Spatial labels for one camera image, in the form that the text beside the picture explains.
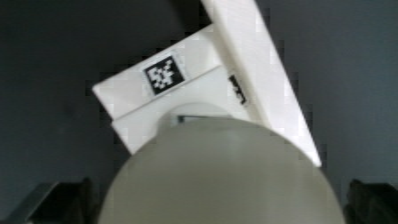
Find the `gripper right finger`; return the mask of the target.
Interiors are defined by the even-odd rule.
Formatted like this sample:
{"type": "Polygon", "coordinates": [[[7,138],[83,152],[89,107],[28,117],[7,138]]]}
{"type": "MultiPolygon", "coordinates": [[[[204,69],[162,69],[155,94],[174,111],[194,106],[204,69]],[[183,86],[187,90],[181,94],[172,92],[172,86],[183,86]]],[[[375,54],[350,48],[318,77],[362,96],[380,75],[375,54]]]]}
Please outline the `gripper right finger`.
{"type": "Polygon", "coordinates": [[[350,182],[346,224],[398,224],[398,189],[387,183],[350,182]]]}

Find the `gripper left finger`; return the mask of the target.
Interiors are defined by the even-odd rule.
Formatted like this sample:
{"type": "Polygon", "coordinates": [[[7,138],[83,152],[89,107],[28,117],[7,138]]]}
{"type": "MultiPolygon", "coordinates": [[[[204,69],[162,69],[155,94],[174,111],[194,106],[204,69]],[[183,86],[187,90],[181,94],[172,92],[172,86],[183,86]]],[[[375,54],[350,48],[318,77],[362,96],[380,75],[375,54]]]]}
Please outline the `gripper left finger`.
{"type": "Polygon", "coordinates": [[[0,224],[94,224],[92,181],[41,183],[0,224]]]}

